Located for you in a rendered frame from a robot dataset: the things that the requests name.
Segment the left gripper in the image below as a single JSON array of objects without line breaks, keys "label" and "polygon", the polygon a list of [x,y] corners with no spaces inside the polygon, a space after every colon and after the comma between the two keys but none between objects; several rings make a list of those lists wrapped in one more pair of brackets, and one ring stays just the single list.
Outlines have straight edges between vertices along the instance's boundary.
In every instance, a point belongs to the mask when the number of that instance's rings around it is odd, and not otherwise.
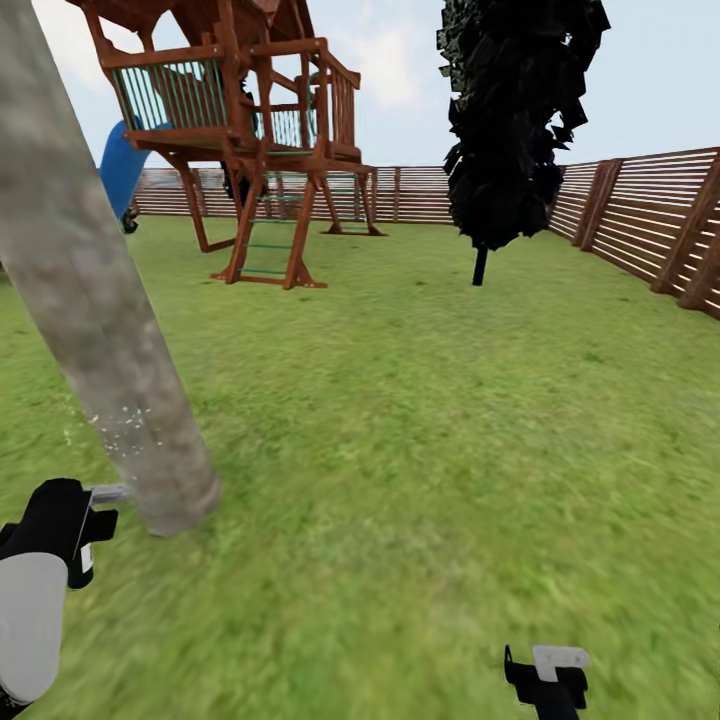
[{"label": "left gripper", "polygon": [[106,541],[114,535],[119,511],[90,510],[89,518],[82,528],[79,543],[90,543],[93,541]]}]

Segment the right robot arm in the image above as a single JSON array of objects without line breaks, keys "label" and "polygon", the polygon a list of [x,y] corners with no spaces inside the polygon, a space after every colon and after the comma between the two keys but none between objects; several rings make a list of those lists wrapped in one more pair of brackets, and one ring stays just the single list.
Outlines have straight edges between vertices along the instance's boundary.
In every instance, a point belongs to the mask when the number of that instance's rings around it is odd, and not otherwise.
[{"label": "right robot arm", "polygon": [[512,664],[504,648],[504,672],[515,682],[519,703],[535,704],[538,720],[578,720],[585,709],[583,682],[576,669],[589,665],[581,647],[533,645],[535,665]]}]

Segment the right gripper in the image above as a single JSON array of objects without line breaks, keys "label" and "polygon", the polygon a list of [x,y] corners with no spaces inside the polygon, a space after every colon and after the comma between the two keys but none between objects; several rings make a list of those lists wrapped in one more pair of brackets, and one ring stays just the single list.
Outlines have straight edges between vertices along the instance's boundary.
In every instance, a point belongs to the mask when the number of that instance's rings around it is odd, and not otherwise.
[{"label": "right gripper", "polygon": [[559,703],[577,713],[585,709],[583,682],[576,668],[555,667],[556,682],[541,681],[535,665],[512,664],[508,646],[504,648],[504,672],[508,682],[515,682],[519,703],[535,704],[541,710],[547,703]]}]

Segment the pesticide atomizer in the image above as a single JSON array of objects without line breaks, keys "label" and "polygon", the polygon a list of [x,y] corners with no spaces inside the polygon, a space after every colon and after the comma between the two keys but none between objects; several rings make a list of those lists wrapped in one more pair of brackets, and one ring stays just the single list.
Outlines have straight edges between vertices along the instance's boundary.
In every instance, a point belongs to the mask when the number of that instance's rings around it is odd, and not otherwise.
[{"label": "pesticide atomizer", "polygon": [[90,543],[79,543],[77,553],[71,562],[67,575],[72,590],[77,591],[88,585],[93,577],[93,550]]}]

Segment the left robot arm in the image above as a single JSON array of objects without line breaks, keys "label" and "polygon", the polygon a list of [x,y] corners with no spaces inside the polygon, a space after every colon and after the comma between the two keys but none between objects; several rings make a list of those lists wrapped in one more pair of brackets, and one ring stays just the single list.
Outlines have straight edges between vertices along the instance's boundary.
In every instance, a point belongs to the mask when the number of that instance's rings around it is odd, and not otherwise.
[{"label": "left robot arm", "polygon": [[0,720],[12,720],[53,685],[77,545],[111,539],[119,511],[96,506],[133,496],[124,484],[90,487],[45,483],[33,491],[23,520],[0,530]]}]

